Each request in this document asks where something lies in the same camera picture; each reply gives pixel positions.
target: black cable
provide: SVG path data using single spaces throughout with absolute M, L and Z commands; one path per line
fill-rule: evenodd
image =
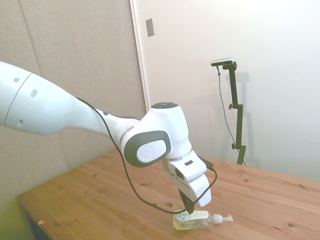
M 225 105 L 224 105 L 224 101 L 222 99 L 222 94 L 221 94 L 221 80 L 220 80 L 220 71 L 219 71 L 219 66 L 216 66 L 216 69 L 218 70 L 218 77 L 219 77 L 219 93 L 220 93 L 220 99 L 221 99 L 221 103 L 222 103 L 222 109 L 223 109 L 223 115 L 224 115 L 224 121 L 225 121 L 225 124 L 226 124 L 226 127 L 228 128 L 228 131 L 231 135 L 231 138 L 232 138 L 232 141 L 233 141 L 233 144 L 236 145 L 236 141 L 234 139 L 234 136 L 232 135 L 231 131 L 230 131 L 230 128 L 229 128 L 229 125 L 228 125 L 228 122 L 227 122 L 227 117 L 226 117 L 226 110 L 225 110 Z
M 163 212 L 165 212 L 165 213 L 167 213 L 167 214 L 180 214 L 180 213 L 183 213 L 183 212 L 187 211 L 187 208 L 185 208 L 184 210 L 181 210 L 181 211 L 168 211 L 168 210 L 165 210 L 165 209 L 163 209 L 163 208 L 161 208 L 161 207 L 158 207 L 158 206 L 156 206 L 156 205 L 154 205 L 154 204 L 152 204 L 152 203 L 144 200 L 142 197 L 140 197 L 140 195 L 137 193 L 137 191 L 136 191 L 133 183 L 131 182 L 131 179 L 130 179 L 129 174 L 128 174 L 128 171 L 127 171 L 125 159 L 124 159 L 124 157 L 123 157 L 123 155 L 122 155 L 122 153 L 121 153 L 118 145 L 117 145 L 116 142 L 114 141 L 114 139 L 113 139 L 113 137 L 112 137 L 112 135 L 111 135 L 109 126 L 108 126 L 108 124 L 106 123 L 105 119 L 101 116 L 101 114 L 100 114 L 92 105 L 90 105 L 90 103 L 88 103 L 88 102 L 86 102 L 85 100 L 82 100 L 81 98 L 78 98 L 78 97 L 77 97 L 77 99 L 80 100 L 81 102 L 85 103 L 86 105 L 88 105 L 90 108 L 92 108 L 92 109 L 99 115 L 99 117 L 102 119 L 102 121 L 103 121 L 103 123 L 104 123 L 104 125 L 105 125 L 105 127 L 106 127 L 106 130 L 107 130 L 108 133 L 109 133 L 109 136 L 110 136 L 110 139 L 111 139 L 113 145 L 115 146 L 115 148 L 117 149 L 117 151 L 119 152 L 119 154 L 120 154 L 120 156 L 121 156 L 121 160 L 122 160 L 123 168 L 124 168 L 124 171 L 125 171 L 125 175 L 126 175 L 128 181 L 129 181 L 129 184 L 130 184 L 133 192 L 135 193 L 135 195 L 136 195 L 142 202 L 144 202 L 145 204 L 148 204 L 149 206 L 154 207 L 154 208 L 156 208 L 156 209 L 158 209 L 158 210 L 161 210 L 161 211 L 163 211 Z M 213 168 L 208 168 L 208 169 L 214 172 L 215 178 L 214 178 L 214 180 L 212 181 L 212 183 L 206 188 L 206 190 L 193 202 L 193 204 L 192 204 L 189 208 L 193 207 L 193 206 L 195 205 L 195 203 L 198 202 L 198 201 L 203 197 L 203 195 L 205 195 L 205 193 L 212 187 L 212 185 L 217 181 L 218 174 L 217 174 L 216 170 L 214 170 Z

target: pump dispenser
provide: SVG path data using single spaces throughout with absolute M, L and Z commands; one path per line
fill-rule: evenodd
M 177 230 L 207 229 L 213 224 L 221 224 L 223 221 L 233 222 L 231 215 L 222 217 L 220 214 L 212 214 L 208 211 L 187 211 L 173 215 L 173 227 Z

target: table surface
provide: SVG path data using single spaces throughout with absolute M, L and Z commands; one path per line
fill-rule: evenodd
M 140 201 L 119 153 L 108 152 L 18 196 L 30 217 L 57 240 L 320 240 L 320 182 L 208 159 L 218 174 L 201 208 L 232 215 L 209 229 L 175 230 L 173 216 Z M 137 192 L 166 210 L 183 209 L 160 163 L 126 165 Z M 215 175 L 206 172 L 211 182 Z

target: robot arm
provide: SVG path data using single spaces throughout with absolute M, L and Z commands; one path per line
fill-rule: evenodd
M 0 125 L 40 135 L 77 128 L 110 138 L 91 107 L 38 75 L 0 62 L 0 90 Z M 192 201 L 209 186 L 206 165 L 192 150 L 180 106 L 157 103 L 140 121 L 96 110 L 129 164 L 143 168 L 162 159 L 165 175 Z M 208 190 L 197 204 L 210 201 Z

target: yellow liquid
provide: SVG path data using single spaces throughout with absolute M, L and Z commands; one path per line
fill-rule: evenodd
M 179 221 L 177 214 L 173 215 L 173 227 L 177 230 L 191 230 L 208 228 L 209 222 L 207 218 L 192 219 L 187 221 Z

